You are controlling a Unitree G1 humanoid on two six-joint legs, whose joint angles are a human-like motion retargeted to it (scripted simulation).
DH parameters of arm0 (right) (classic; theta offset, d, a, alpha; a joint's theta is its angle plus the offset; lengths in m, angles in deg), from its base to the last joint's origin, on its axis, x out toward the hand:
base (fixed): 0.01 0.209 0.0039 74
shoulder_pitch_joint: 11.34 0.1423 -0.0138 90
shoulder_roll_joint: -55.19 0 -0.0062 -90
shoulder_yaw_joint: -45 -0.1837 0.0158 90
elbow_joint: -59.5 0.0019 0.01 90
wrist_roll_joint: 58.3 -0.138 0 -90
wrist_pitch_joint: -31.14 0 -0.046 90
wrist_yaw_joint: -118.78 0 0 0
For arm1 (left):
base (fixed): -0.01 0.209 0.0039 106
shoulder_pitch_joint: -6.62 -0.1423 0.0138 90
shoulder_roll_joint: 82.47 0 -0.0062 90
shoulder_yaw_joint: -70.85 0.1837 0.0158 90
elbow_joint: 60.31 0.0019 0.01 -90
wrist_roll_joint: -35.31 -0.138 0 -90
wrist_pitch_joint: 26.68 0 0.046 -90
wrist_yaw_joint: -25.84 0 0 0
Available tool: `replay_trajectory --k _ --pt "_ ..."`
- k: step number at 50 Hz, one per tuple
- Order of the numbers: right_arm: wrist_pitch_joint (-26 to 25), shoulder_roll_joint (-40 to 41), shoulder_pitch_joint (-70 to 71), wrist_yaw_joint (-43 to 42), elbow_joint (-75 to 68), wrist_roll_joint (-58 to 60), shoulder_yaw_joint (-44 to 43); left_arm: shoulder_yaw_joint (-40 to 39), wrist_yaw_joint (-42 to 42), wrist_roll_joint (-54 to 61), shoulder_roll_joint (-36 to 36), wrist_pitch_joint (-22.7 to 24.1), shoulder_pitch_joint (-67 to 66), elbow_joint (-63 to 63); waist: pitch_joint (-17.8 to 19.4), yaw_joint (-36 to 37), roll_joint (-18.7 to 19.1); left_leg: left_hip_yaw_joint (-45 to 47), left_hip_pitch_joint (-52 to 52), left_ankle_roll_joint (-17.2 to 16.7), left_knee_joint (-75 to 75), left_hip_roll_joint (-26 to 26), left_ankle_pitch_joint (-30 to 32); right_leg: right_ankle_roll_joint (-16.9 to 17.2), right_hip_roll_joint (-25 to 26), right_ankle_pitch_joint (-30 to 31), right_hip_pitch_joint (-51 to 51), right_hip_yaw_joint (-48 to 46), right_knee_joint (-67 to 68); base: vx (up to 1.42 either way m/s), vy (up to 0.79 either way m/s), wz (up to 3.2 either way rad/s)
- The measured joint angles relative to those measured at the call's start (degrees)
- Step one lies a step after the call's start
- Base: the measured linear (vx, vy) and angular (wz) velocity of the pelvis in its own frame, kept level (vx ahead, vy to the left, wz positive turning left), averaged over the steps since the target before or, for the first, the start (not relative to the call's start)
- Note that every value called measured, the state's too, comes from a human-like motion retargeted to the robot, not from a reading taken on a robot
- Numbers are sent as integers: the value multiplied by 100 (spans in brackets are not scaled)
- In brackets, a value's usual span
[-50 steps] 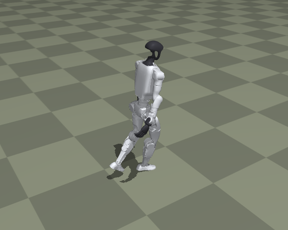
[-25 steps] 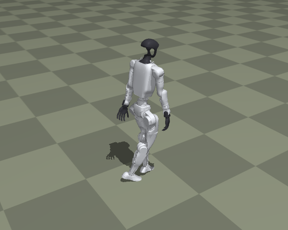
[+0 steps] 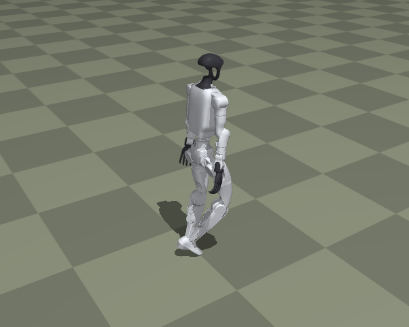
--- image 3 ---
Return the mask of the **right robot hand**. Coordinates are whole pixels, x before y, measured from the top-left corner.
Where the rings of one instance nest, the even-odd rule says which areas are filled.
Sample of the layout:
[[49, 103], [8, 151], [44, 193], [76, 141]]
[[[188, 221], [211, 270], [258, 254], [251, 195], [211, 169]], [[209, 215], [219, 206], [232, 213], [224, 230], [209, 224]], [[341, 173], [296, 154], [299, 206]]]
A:
[[222, 173], [224, 169], [220, 170], [220, 162], [215, 163], [214, 172], [216, 172], [215, 176], [215, 184], [211, 191], [208, 191], [210, 194], [215, 194], [220, 191], [221, 184], [222, 184]]

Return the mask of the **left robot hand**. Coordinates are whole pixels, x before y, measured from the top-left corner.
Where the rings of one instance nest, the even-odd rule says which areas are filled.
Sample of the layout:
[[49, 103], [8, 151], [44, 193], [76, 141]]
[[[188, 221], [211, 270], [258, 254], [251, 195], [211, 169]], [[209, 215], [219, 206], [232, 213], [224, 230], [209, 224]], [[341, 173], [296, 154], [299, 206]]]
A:
[[[181, 163], [182, 156], [184, 155], [183, 156], [183, 165], [184, 165], [184, 162], [185, 162], [185, 151], [188, 150], [191, 147], [191, 145], [186, 144], [186, 142], [187, 142], [187, 137], [185, 139], [185, 144], [184, 144], [185, 146], [183, 147], [183, 149], [181, 151], [181, 156], [180, 156], [180, 160], [179, 160], [179, 163]], [[194, 142], [193, 142], [193, 144], [194, 144]], [[191, 163], [190, 163], [190, 165], [191, 165]], [[186, 160], [186, 166], [187, 166], [187, 160]]]

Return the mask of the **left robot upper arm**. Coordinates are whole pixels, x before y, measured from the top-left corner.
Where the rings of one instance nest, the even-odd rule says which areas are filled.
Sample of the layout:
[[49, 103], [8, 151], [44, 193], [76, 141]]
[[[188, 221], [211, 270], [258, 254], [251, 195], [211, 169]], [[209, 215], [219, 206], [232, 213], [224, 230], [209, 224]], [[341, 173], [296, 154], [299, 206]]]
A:
[[187, 92], [187, 114], [186, 114], [186, 117], [187, 117], [187, 119], [188, 119], [188, 106], [189, 106], [190, 89], [191, 89], [193, 84], [195, 84], [195, 83], [191, 83], [191, 84], [188, 84], [186, 86], [186, 92]]

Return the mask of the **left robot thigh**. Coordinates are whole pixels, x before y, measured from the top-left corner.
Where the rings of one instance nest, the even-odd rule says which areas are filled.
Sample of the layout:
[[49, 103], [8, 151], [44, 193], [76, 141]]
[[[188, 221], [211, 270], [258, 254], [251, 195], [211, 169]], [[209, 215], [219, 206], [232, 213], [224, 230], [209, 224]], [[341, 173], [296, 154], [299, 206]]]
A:
[[191, 201], [195, 205], [203, 205], [206, 202], [209, 175], [203, 166], [196, 164], [191, 158], [190, 148], [185, 151], [186, 160], [192, 164], [192, 174], [196, 184], [196, 191], [191, 196]]

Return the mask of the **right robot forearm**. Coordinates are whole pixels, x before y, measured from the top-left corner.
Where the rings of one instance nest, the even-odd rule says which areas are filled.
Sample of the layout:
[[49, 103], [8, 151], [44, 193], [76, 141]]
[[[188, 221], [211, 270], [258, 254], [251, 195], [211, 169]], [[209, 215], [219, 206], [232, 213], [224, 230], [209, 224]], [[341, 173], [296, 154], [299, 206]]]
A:
[[216, 162], [220, 162], [220, 170], [224, 169], [225, 167], [224, 160], [226, 158], [226, 147], [227, 147], [229, 137], [230, 137], [230, 132], [227, 129], [225, 129], [221, 132], [219, 140], [215, 142], [216, 150], [215, 150], [215, 162], [213, 163], [214, 168], [215, 168]]

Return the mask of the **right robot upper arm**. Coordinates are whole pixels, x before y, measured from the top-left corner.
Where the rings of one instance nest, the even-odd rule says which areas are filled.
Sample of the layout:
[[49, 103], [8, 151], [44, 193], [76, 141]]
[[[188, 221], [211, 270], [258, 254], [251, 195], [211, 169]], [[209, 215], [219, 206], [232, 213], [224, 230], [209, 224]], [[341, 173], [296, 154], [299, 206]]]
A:
[[228, 108], [228, 98], [221, 93], [211, 94], [211, 104], [215, 110], [215, 135], [219, 139], [220, 134], [226, 124], [226, 115]]

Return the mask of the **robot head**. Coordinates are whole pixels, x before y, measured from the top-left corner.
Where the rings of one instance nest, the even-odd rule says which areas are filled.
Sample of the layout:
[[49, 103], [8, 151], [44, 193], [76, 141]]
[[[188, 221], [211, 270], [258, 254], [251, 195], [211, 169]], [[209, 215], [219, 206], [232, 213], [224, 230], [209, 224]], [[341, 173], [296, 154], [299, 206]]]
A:
[[[213, 80], [217, 80], [219, 78], [221, 66], [224, 64], [224, 61], [221, 57], [217, 56], [216, 54], [207, 53], [202, 55], [199, 60], [198, 64], [204, 66], [208, 71], [209, 75], [203, 76], [202, 81], [196, 85], [196, 87], [200, 89], [212, 89], [211, 84]], [[212, 68], [217, 69], [217, 74], [214, 77]]]

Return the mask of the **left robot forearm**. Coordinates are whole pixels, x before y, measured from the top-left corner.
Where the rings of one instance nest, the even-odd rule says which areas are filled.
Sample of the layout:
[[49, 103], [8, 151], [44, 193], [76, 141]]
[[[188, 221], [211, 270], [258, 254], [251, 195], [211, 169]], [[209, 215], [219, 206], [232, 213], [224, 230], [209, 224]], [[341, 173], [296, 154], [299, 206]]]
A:
[[194, 142], [194, 138], [196, 137], [193, 133], [190, 132], [189, 123], [187, 117], [185, 118], [185, 125], [187, 127], [187, 142], [186, 144], [192, 145]]

